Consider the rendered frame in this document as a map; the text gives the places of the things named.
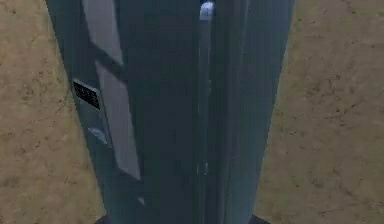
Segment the dark grey fridge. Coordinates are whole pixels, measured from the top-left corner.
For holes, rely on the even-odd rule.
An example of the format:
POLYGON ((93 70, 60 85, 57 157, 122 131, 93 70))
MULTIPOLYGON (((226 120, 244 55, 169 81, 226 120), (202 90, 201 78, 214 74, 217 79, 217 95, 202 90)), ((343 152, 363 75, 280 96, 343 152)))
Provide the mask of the dark grey fridge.
POLYGON ((269 224, 253 212, 295 0, 45 0, 101 192, 95 224, 269 224))

